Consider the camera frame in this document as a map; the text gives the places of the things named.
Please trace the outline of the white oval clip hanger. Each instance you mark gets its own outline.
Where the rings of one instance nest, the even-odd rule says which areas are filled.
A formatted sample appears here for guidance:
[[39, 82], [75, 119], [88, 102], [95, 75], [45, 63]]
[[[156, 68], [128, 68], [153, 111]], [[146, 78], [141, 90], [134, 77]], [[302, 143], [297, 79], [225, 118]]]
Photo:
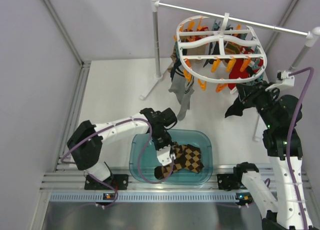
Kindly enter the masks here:
[[[187, 80], [196, 78], [201, 86], [207, 83], [227, 86], [262, 79], [267, 56], [255, 30], [241, 24], [233, 28], [228, 21], [226, 13], [222, 21], [196, 15], [178, 24], [174, 39]], [[241, 72], [248, 65], [258, 72], [249, 78], [229, 79], [237, 59], [243, 59]]]

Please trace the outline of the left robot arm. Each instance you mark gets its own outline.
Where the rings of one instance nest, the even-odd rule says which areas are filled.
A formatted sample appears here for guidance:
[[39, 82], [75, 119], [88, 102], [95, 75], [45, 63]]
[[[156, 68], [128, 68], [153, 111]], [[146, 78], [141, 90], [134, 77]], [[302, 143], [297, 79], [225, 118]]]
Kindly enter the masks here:
[[100, 161], [103, 143], [110, 144], [126, 137], [148, 133], [148, 140], [154, 144], [157, 160], [162, 167], [169, 167], [169, 173], [172, 174], [176, 155], [168, 130], [177, 122], [171, 108], [164, 111], [145, 108], [130, 117], [103, 124], [83, 121], [67, 141], [68, 152], [61, 161], [71, 155], [72, 164], [78, 170], [86, 172], [97, 185], [107, 189], [113, 184], [114, 176], [109, 166]]

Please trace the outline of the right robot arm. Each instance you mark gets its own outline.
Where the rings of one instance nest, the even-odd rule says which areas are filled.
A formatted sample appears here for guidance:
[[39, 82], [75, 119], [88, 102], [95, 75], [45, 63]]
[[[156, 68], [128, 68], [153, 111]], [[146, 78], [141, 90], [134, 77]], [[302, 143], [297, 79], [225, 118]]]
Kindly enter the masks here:
[[302, 101], [280, 95], [280, 89], [265, 81], [255, 85], [237, 84], [238, 97], [225, 116], [241, 116], [255, 108], [265, 123], [263, 145], [274, 172], [276, 195], [262, 179], [258, 167], [243, 162], [233, 169], [233, 182], [246, 188], [262, 217], [264, 230], [314, 230], [302, 182], [303, 148], [295, 129], [302, 118]]

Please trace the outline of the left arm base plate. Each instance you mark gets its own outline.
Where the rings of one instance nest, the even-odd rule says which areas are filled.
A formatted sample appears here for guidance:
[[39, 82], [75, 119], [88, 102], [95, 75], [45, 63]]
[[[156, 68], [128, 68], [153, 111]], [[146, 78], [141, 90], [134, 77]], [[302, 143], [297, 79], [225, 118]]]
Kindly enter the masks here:
[[[116, 190], [127, 190], [129, 176], [127, 174], [114, 174], [112, 179], [105, 180], [104, 183], [112, 186]], [[87, 175], [84, 184], [85, 190], [110, 190], [104, 184], [97, 182], [91, 176]]]

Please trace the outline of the brown argyle sock front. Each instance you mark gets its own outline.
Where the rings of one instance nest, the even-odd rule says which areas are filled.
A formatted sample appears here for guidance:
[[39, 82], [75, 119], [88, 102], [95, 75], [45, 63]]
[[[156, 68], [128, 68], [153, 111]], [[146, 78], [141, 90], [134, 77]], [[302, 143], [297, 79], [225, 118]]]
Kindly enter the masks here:
[[182, 169], [188, 169], [189, 163], [187, 158], [187, 145], [179, 145], [174, 142], [171, 147], [172, 152], [175, 154], [176, 159], [172, 164], [166, 166], [158, 166], [154, 169], [154, 176], [156, 179], [161, 180], [173, 173]]

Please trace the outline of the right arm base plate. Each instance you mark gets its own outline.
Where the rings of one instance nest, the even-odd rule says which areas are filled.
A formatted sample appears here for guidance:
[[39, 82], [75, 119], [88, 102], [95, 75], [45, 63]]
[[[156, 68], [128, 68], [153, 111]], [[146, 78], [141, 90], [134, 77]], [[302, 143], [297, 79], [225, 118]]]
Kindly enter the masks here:
[[218, 188], [224, 191], [246, 189], [234, 174], [217, 174]]

